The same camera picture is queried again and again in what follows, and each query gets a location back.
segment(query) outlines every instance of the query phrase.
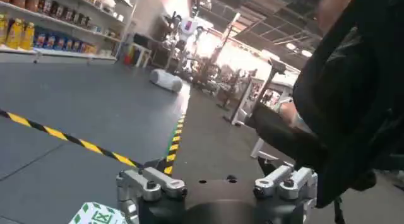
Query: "yellow and black tape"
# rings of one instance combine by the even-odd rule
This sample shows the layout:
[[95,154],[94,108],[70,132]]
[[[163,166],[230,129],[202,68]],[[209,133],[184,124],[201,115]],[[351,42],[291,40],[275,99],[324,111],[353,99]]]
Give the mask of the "yellow and black tape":
[[178,120],[175,127],[174,135],[171,139],[171,144],[169,145],[169,153],[160,162],[158,169],[160,169],[164,174],[171,176],[172,168],[174,166],[175,159],[177,158],[177,152],[179,149],[179,143],[181,141],[182,128],[184,127],[185,113],[182,114],[181,118]]
[[97,146],[95,144],[92,144],[92,143],[89,143],[89,142],[87,142],[85,140],[73,137],[70,134],[65,134],[65,133],[62,133],[61,131],[55,130],[53,128],[43,126],[43,125],[38,124],[38,123],[36,123],[34,121],[31,121],[31,120],[28,120],[28,119],[23,118],[21,116],[18,116],[16,114],[12,114],[10,112],[6,112],[6,111],[3,111],[3,110],[0,109],[0,116],[3,116],[5,118],[7,118],[7,119],[12,120],[13,122],[22,124],[24,126],[37,129],[38,131],[43,131],[43,132],[45,132],[47,134],[50,134],[52,136],[55,136],[55,137],[61,139],[61,140],[75,143],[77,145],[80,145],[80,146],[92,151],[92,152],[96,152],[98,154],[105,155],[105,156],[107,156],[109,158],[113,158],[114,160],[117,160],[117,161],[119,161],[121,163],[125,163],[127,165],[132,166],[132,167],[138,167],[138,168],[143,168],[144,167],[142,164],[137,163],[136,161],[131,160],[130,158],[127,158],[127,157],[122,156],[120,154],[117,154],[117,153],[111,152],[109,150],[103,149],[103,148],[101,148],[101,147],[99,147],[99,146]]

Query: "silver clamp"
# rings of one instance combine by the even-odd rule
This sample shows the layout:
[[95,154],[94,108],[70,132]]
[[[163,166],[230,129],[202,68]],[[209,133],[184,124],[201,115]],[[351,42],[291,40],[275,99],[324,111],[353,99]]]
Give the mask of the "silver clamp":
[[279,184],[290,177],[293,168],[282,165],[264,178],[255,180],[254,194],[257,198],[272,196]]
[[118,208],[123,212],[129,224],[138,224],[139,216],[136,200],[142,197],[145,201],[158,201],[161,186],[149,181],[134,170],[122,171],[116,177]]
[[318,175],[313,169],[302,167],[289,179],[280,183],[278,191],[284,199],[297,199],[300,191],[305,198],[314,199],[317,196],[317,181]]
[[187,188],[182,180],[173,179],[151,167],[144,169],[143,175],[160,184],[168,197],[182,199],[187,195]]

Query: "white robot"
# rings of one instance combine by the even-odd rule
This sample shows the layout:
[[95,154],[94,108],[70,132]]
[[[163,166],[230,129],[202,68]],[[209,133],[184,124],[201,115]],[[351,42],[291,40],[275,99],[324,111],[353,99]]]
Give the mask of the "white robot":
[[196,32],[196,38],[194,44],[198,41],[199,37],[203,32],[203,27],[201,27],[194,18],[182,19],[179,15],[173,18],[172,23],[174,24],[173,35],[178,35],[179,39],[176,43],[171,46],[170,56],[167,61],[165,69],[154,69],[150,74],[150,81],[158,86],[166,88],[170,91],[178,93],[182,88],[182,80],[178,76],[174,76],[167,72],[170,66],[170,61],[175,53],[175,48],[180,49],[181,53],[179,55],[178,67],[181,66],[181,62],[186,56],[186,44],[188,39]]

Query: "yellow bottle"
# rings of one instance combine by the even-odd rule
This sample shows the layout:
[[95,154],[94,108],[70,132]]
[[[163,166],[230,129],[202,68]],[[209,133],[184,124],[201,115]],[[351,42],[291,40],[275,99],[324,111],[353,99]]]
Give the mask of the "yellow bottle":
[[25,50],[32,50],[33,36],[35,34],[35,28],[33,23],[29,23],[25,30],[20,47]]
[[6,41],[7,37],[7,20],[6,16],[0,14],[0,45]]
[[16,19],[11,27],[10,33],[8,33],[7,47],[12,49],[18,49],[21,42],[21,34],[23,32],[23,22],[20,19]]

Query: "wall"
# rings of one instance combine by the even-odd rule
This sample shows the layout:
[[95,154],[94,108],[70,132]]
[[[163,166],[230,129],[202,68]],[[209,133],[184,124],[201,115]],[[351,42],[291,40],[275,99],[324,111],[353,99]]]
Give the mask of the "wall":
[[135,32],[149,36],[161,14],[172,15],[174,11],[184,16],[189,12],[190,0],[139,0],[133,20]]

